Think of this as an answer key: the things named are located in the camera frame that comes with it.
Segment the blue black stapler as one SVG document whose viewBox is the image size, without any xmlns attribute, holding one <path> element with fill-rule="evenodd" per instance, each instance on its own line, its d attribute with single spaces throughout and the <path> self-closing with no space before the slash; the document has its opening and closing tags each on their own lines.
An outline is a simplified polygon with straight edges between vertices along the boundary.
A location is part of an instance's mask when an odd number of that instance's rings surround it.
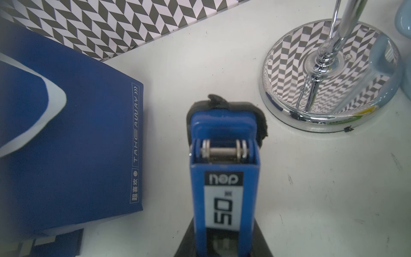
<svg viewBox="0 0 411 257">
<path fill-rule="evenodd" d="M 249 102 L 211 94 L 187 117 L 195 257 L 255 257 L 269 254 L 259 243 L 255 206 L 260 148 L 267 136 L 264 113 Z"/>
</svg>

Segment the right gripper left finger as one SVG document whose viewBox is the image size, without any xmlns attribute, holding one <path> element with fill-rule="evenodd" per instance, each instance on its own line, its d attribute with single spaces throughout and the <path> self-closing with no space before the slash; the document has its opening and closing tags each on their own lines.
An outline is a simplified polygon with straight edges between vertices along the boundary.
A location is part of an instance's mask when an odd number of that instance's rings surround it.
<svg viewBox="0 0 411 257">
<path fill-rule="evenodd" d="M 191 220 L 174 257 L 196 257 L 194 219 Z"/>
</svg>

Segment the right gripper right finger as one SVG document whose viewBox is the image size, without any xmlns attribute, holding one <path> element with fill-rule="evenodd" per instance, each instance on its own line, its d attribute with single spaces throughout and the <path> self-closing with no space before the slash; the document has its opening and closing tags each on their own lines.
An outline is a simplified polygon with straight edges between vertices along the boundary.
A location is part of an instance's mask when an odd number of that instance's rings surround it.
<svg viewBox="0 0 411 257">
<path fill-rule="evenodd" d="M 256 219 L 252 236 L 252 257 L 274 257 Z"/>
</svg>

